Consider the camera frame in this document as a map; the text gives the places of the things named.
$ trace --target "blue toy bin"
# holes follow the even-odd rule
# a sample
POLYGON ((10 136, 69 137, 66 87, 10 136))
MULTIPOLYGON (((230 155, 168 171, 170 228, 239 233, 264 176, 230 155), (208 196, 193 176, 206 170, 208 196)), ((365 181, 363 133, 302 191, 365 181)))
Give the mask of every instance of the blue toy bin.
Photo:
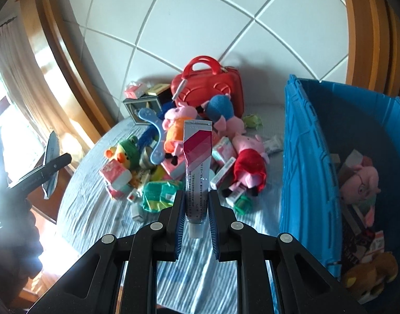
POLYGON ((342 224, 337 175, 353 149, 379 172, 375 229, 398 261, 398 277, 365 308, 386 308, 400 293, 400 98, 367 89, 291 76, 285 88, 280 232, 295 236, 335 277, 340 276, 342 224))

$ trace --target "green packet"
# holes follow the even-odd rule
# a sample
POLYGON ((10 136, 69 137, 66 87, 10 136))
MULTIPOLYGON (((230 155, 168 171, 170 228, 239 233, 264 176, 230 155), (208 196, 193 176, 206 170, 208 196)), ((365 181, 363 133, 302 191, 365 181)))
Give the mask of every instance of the green packet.
POLYGON ((239 215, 246 215, 252 211, 252 201, 249 197, 241 195, 233 206, 233 209, 239 215))
POLYGON ((172 206, 176 192, 182 189, 184 182, 178 180, 148 182, 142 191, 142 207, 150 213, 158 213, 172 206))
POLYGON ((242 120, 246 128, 254 128, 258 130, 258 127, 262 126, 262 120, 258 115, 246 115, 242 120))

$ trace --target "red handbag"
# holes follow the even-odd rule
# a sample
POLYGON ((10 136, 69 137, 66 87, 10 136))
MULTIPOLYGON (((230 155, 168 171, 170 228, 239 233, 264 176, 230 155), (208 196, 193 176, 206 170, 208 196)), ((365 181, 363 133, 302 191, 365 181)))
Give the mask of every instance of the red handbag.
POLYGON ((192 59, 171 83, 171 92, 175 96, 180 84, 184 84, 176 102, 184 101, 190 106, 200 106, 217 94, 231 95, 235 115, 239 118, 243 114, 243 91, 239 72, 233 67, 223 67, 210 56, 202 55, 192 59), (194 71, 197 63, 208 65, 209 69, 194 71))

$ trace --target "toy pile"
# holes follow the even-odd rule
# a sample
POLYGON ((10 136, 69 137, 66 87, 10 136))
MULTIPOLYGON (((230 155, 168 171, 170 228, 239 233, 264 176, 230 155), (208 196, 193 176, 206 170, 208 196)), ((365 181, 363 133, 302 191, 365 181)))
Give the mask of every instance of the toy pile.
POLYGON ((252 210, 249 196, 264 189, 268 154, 282 151, 282 143, 276 136, 263 142, 258 135, 244 135, 245 126, 258 128, 262 123, 255 115, 241 118, 243 93, 236 69, 201 56, 171 84, 132 82, 124 93, 135 123, 149 126, 140 138, 131 136, 107 149, 109 162, 100 174, 111 198, 131 202, 135 221, 143 222, 146 212, 172 206, 177 190, 185 188, 184 122, 195 119, 213 123, 209 189, 221 189, 239 214, 252 210), (193 71, 199 62, 211 68, 193 71))
MULTIPOLYGON (((339 166, 338 155, 331 160, 339 166)), ((338 171, 342 211, 341 282, 361 304, 384 290, 398 275, 398 264, 385 252, 383 231, 375 231, 379 174, 372 160, 357 150, 338 171)))

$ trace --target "pink box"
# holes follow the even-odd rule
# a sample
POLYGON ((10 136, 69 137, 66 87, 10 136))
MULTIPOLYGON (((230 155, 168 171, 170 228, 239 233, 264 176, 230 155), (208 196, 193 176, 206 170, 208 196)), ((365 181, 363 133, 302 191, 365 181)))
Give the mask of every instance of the pink box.
POLYGON ((219 141, 221 137, 217 134, 216 131, 212 131, 212 146, 215 146, 219 141))
POLYGON ((181 176, 185 173, 185 157, 183 154, 180 155, 178 157, 177 165, 172 165, 171 160, 172 159, 165 159, 161 165, 173 180, 178 180, 178 178, 181 178, 181 176))
POLYGON ((224 179, 233 171, 235 161, 235 157, 230 157, 229 160, 224 164, 224 166, 212 178, 212 180, 210 181, 210 186, 212 189, 217 190, 220 185, 222 185, 224 179))
POLYGON ((107 184, 107 185, 105 186, 105 188, 106 188, 108 194, 111 196, 111 198, 112 198, 112 199, 115 199, 115 200, 119 200, 119 199, 121 199, 121 198, 123 198, 123 197, 126 197, 126 196, 129 194, 130 190, 131 190, 131 186, 128 185, 128 184, 126 184, 126 185, 125 185, 123 188, 121 188, 120 190, 114 190, 114 189, 111 187, 111 185, 109 185, 109 184, 107 184))
POLYGON ((131 179, 131 172, 115 159, 105 164, 99 173, 114 190, 121 190, 131 179))
POLYGON ((130 99, 139 99, 143 96, 148 90, 148 86, 142 82, 132 82, 130 85, 127 85, 126 90, 124 91, 124 95, 126 98, 130 99))
POLYGON ((223 166, 231 157, 237 157, 235 149, 228 137, 222 137, 220 141, 213 146, 212 157, 223 166))

